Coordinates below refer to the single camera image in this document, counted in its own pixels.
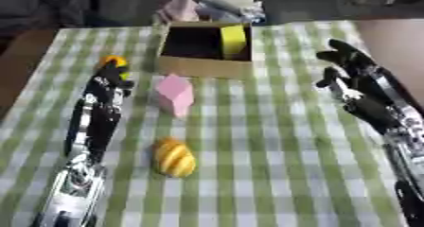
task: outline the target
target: yellow striped ball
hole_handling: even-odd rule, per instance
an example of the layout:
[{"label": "yellow striped ball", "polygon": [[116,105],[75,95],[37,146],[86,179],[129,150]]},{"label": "yellow striped ball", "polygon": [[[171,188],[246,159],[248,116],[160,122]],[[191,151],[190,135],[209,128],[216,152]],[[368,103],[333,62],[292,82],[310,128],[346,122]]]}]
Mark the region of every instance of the yellow striped ball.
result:
[{"label": "yellow striped ball", "polygon": [[172,137],[156,143],[154,160],[161,173],[176,178],[186,177],[196,168],[196,160],[187,145]]}]

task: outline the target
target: green checkered tablecloth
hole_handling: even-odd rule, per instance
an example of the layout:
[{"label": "green checkered tablecloth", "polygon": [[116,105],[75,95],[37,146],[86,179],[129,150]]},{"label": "green checkered tablecloth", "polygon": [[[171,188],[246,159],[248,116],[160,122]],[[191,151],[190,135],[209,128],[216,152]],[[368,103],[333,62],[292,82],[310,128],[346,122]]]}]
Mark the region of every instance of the green checkered tablecloth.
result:
[{"label": "green checkered tablecloth", "polygon": [[[196,102],[177,119],[152,100],[155,29],[61,30],[0,128],[0,226],[28,226],[40,209],[74,104],[107,54],[129,60],[136,87],[105,155],[98,226],[402,226],[380,139],[313,86],[329,38],[363,48],[349,22],[255,27],[254,77],[190,79]],[[150,168],[152,142],[169,135],[197,158],[185,179]]]}]

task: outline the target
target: pink foam block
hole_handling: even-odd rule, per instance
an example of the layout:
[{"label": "pink foam block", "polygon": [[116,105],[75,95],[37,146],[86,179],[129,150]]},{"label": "pink foam block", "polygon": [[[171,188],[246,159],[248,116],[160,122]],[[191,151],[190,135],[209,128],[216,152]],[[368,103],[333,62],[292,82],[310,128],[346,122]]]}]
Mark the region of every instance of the pink foam block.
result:
[{"label": "pink foam block", "polygon": [[161,80],[155,91],[159,106],[177,117],[186,115],[194,101],[190,82],[174,74]]}]

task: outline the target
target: open box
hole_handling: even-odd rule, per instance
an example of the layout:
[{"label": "open box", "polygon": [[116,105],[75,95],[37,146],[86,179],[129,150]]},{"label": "open box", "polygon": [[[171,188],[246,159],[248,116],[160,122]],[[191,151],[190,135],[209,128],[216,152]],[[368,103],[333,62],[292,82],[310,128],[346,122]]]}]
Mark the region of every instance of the open box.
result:
[{"label": "open box", "polygon": [[167,27],[160,43],[156,70],[186,77],[245,79],[252,75],[252,34],[243,24],[246,47],[231,61],[221,48],[220,27],[239,24],[182,22]]}]

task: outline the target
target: folded cloth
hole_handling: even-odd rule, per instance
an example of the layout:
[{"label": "folded cloth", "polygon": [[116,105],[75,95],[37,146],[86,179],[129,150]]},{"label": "folded cloth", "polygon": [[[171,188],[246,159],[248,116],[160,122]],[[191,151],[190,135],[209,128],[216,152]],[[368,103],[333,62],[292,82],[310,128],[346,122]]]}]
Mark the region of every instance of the folded cloth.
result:
[{"label": "folded cloth", "polygon": [[248,22],[258,23],[265,20],[262,2],[255,0],[202,0],[219,9],[224,9],[242,16]]},{"label": "folded cloth", "polygon": [[198,4],[192,0],[172,0],[156,11],[163,23],[170,21],[199,21],[196,13]]},{"label": "folded cloth", "polygon": [[217,9],[213,6],[207,5],[206,3],[199,3],[196,8],[196,12],[201,18],[207,18],[208,20],[225,22],[225,23],[243,23],[244,20],[235,13]]}]

